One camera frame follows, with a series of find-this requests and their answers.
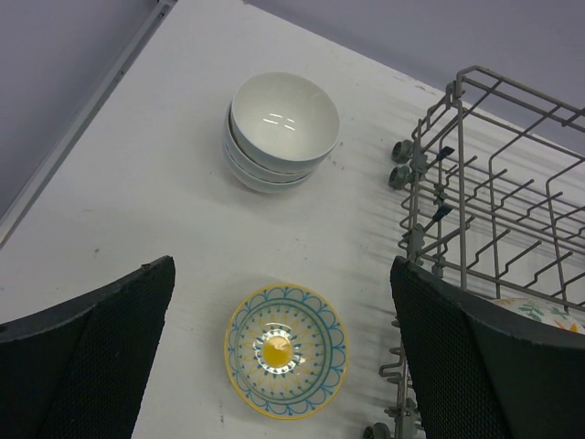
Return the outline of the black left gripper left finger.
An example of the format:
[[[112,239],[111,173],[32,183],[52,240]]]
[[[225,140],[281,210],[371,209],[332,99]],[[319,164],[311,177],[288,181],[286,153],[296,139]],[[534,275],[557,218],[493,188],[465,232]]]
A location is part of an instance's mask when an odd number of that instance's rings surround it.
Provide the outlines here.
[[[175,280],[164,256],[2,324],[2,437],[131,437]]]

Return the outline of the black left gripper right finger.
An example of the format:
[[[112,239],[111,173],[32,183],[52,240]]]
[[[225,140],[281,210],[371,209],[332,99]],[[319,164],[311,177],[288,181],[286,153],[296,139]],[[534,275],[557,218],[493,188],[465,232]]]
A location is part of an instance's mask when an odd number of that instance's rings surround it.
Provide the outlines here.
[[[583,437],[583,335],[466,293],[401,256],[389,282],[427,437]]]

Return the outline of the orange green floral bowl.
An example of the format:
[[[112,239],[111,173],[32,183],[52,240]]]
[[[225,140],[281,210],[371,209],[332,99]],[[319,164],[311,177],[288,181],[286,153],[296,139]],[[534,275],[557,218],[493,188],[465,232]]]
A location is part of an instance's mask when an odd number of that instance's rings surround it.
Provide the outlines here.
[[[500,298],[492,303],[538,323],[584,334],[584,326],[560,305],[534,298]]]

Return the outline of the yellow dotted bowl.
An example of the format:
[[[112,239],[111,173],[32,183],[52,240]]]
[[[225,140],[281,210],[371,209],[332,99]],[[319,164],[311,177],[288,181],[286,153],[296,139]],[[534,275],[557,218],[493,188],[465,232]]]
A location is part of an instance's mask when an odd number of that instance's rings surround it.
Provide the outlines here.
[[[266,285],[247,296],[228,322],[223,356],[240,398],[285,421],[311,416],[331,402],[349,362],[341,317],[323,296],[299,284]]]

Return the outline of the light blue bowl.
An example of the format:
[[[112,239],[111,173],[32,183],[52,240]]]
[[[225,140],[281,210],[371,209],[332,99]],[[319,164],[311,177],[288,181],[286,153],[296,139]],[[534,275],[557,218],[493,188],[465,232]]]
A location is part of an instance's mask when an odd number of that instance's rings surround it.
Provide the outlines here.
[[[308,177],[311,177],[315,173],[315,169],[309,171],[301,171],[294,173],[283,173],[280,171],[273,171],[269,168],[261,166],[249,158],[237,143],[231,126],[230,119],[231,105],[228,106],[225,115],[225,133],[224,133],[224,144],[228,151],[229,157],[232,161],[243,171],[256,177],[260,180],[272,182],[276,184],[292,183]]]
[[[246,170],[244,170],[236,162],[235,156],[232,154],[232,149],[233,143],[229,141],[227,137],[225,137],[223,139],[223,154],[226,159],[229,170],[240,183],[256,192],[266,194],[286,192],[295,187],[299,187],[302,183],[307,181],[314,174],[314,172],[310,172],[308,175],[302,176],[291,182],[271,182],[268,180],[264,180],[255,177]]]

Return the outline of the light blue bowl rack end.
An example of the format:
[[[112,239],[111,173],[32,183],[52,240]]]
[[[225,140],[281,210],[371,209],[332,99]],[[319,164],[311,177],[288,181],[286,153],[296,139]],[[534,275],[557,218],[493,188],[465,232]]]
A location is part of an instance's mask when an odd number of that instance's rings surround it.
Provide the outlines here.
[[[264,72],[237,88],[230,105],[232,135],[258,165],[286,174],[312,172],[335,149],[339,112],[314,82]]]

